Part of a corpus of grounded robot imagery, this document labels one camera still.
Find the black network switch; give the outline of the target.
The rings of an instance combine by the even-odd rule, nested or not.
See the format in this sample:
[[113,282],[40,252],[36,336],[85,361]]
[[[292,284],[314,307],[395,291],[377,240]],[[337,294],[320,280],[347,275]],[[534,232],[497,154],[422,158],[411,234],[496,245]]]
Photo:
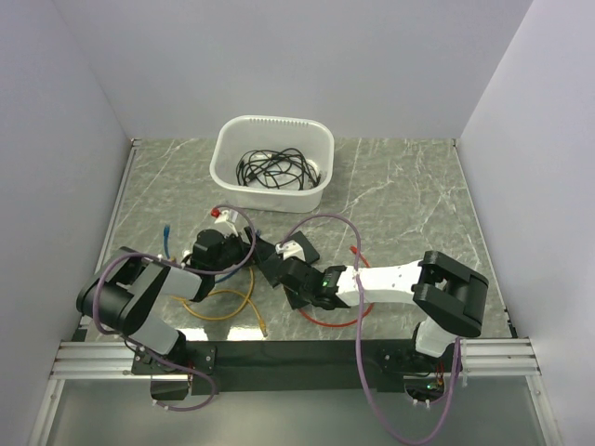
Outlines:
[[[304,261],[308,265],[313,265],[315,262],[317,262],[320,259],[319,252],[314,248],[314,246],[309,242],[307,237],[301,231],[297,231],[292,236],[290,236],[288,241],[290,241],[290,240],[298,242],[303,247],[303,250],[305,253]],[[263,276],[265,277],[265,279],[267,280],[267,282],[269,283],[269,285],[273,289],[278,288],[281,285],[278,281],[277,273],[278,273],[278,270],[284,260],[280,256],[278,256],[278,257],[279,257],[279,263],[278,263],[278,268],[277,268],[275,274],[263,274],[261,272],[263,274]]]

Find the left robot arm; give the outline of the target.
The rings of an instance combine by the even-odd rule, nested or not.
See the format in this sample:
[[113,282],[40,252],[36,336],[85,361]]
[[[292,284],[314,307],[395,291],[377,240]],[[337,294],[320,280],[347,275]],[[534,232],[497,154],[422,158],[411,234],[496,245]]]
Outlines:
[[80,291],[76,309],[103,334],[144,347],[164,372],[176,373],[192,363],[186,336],[152,315],[154,303],[159,295],[201,302],[215,290],[218,275],[261,264],[275,253],[258,231],[246,227],[245,235],[202,230],[178,264],[123,246]]

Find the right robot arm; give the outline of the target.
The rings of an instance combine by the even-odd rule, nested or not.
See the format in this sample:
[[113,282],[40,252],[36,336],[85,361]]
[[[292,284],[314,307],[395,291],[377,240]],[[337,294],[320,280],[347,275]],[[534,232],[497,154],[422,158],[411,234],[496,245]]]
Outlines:
[[438,251],[408,264],[356,269],[332,266],[319,271],[290,256],[281,262],[276,280],[291,305],[325,310],[360,304],[415,305],[425,314],[409,348],[409,360],[420,371],[440,362],[458,337],[481,335],[489,281],[479,272]]

